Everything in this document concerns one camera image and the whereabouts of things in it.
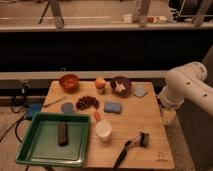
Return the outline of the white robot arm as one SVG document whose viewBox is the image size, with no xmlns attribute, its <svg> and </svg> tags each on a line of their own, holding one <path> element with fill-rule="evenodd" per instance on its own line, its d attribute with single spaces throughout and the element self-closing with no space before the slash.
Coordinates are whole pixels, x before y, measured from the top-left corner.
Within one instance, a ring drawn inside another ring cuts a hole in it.
<svg viewBox="0 0 213 171">
<path fill-rule="evenodd" d="M 207 69 L 200 62 L 175 67 L 165 74 L 166 85 L 157 95 L 162 109 L 162 120 L 169 125 L 176 110 L 188 99 L 213 116 L 213 87 L 205 83 Z"/>
</svg>

